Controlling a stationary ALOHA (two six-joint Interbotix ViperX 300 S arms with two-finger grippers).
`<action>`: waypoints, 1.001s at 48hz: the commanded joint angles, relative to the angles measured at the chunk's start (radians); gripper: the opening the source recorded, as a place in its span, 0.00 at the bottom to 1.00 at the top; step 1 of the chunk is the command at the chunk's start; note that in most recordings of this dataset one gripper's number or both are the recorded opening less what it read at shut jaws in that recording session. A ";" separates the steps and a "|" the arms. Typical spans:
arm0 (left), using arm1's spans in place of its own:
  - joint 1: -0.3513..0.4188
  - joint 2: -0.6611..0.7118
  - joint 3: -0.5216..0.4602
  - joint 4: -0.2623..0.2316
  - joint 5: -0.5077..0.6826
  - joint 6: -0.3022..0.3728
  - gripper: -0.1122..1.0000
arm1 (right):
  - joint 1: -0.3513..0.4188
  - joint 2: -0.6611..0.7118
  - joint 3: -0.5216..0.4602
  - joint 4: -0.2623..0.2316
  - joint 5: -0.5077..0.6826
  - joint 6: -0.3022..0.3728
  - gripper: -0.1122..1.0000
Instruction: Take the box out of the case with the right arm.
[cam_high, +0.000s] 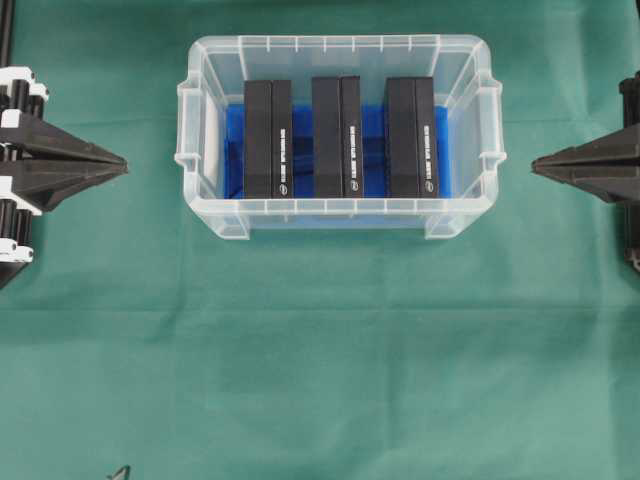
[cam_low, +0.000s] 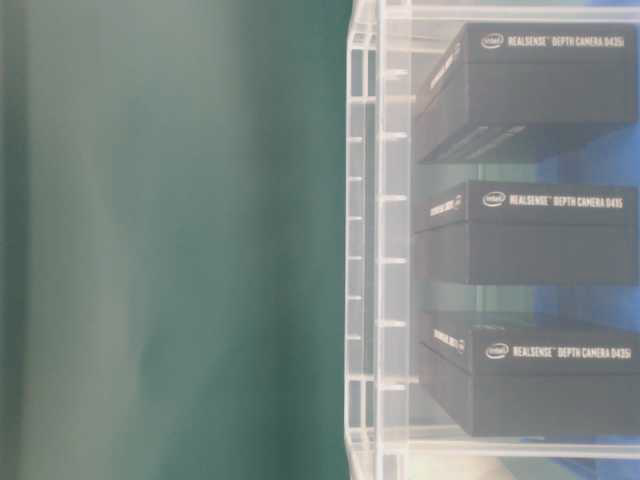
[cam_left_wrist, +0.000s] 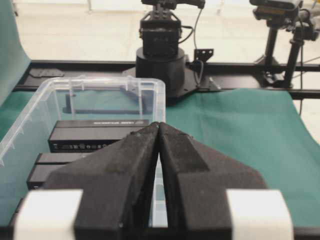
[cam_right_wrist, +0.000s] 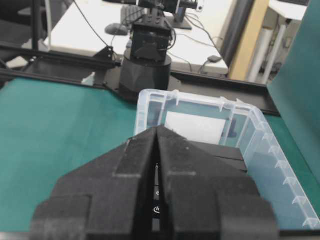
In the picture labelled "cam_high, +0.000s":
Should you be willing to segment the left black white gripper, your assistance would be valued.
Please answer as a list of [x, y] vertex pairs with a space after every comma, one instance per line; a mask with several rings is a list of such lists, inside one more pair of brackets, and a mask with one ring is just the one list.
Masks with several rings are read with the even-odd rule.
[[26, 154], [15, 145], [1, 143], [2, 286], [34, 260], [34, 217], [128, 173], [124, 158], [41, 120], [48, 99], [49, 90], [35, 81], [30, 68], [1, 69], [1, 126], [18, 127], [21, 148], [36, 155], [94, 162], [27, 162], [24, 166], [20, 162]]

